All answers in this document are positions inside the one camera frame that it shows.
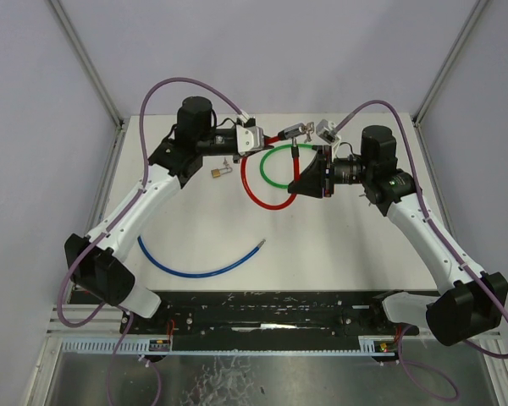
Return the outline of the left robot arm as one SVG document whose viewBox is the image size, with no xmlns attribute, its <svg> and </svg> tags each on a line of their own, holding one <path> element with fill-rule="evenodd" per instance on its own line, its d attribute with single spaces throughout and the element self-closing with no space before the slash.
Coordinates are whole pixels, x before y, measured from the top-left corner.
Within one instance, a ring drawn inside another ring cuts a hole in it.
<svg viewBox="0 0 508 406">
<path fill-rule="evenodd" d="M 173 133 L 148 157 L 142 178 L 101 223 L 86 236 L 71 234 L 64 244 L 70 280 L 99 298 L 139 316 L 148 332 L 162 332 L 168 312 L 161 299 L 142 286 L 124 264 L 157 208 L 178 194 L 201 169 L 206 156 L 249 156 L 268 138 L 256 120 L 240 113 L 235 125 L 219 129 L 210 100 L 183 100 Z"/>
</svg>

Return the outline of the red lock key bunch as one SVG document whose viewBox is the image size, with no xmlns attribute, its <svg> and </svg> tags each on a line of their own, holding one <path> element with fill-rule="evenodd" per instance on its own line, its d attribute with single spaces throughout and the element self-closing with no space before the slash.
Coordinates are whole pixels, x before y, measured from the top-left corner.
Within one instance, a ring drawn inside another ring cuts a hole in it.
<svg viewBox="0 0 508 406">
<path fill-rule="evenodd" d="M 301 126 L 301 134 L 305 136 L 305 143 L 312 142 L 312 134 L 315 132 L 315 124 L 314 122 L 304 123 Z"/>
</svg>

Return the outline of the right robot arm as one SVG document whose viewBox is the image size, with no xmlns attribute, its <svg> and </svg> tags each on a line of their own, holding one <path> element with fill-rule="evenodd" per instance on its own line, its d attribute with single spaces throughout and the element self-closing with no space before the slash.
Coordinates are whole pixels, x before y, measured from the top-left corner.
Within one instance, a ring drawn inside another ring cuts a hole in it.
<svg viewBox="0 0 508 406">
<path fill-rule="evenodd" d="M 498 327 L 507 281 L 498 272 L 487 273 L 439 224 L 420 199 L 416 180 L 398 167 L 391 129 L 367 126 L 360 152 L 347 158 L 335 155 L 340 137 L 333 123 L 322 120 L 316 134 L 326 144 L 315 146 L 314 158 L 288 191 L 322 199 L 329 198 L 337 184 L 361 184 L 369 202 L 411 243 L 439 292 L 438 297 L 404 291 L 380 296 L 379 307 L 369 312 L 371 328 L 383 334 L 398 324 L 427 328 L 440 343 L 451 346 Z"/>
</svg>

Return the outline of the brass padlock with key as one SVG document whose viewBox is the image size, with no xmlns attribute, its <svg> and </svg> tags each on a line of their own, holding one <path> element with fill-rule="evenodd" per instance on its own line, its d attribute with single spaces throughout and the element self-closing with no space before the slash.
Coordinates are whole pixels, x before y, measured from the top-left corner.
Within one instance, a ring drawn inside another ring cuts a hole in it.
<svg viewBox="0 0 508 406">
<path fill-rule="evenodd" d="M 212 178 L 220 178 L 225 174 L 229 174 L 233 172 L 233 168 L 231 166 L 224 166 L 220 168 L 214 168 L 211 170 Z"/>
</svg>

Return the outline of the green cable lock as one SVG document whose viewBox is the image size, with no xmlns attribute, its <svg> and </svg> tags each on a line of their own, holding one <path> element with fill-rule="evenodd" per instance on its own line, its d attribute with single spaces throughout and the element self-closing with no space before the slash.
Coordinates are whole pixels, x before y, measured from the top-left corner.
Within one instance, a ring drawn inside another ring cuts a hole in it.
<svg viewBox="0 0 508 406">
<path fill-rule="evenodd" d="M 300 170 L 305 169 L 315 156 L 313 145 L 299 144 Z M 262 179 L 278 189 L 287 189 L 294 178 L 291 145 L 282 145 L 266 153 L 259 164 Z"/>
</svg>

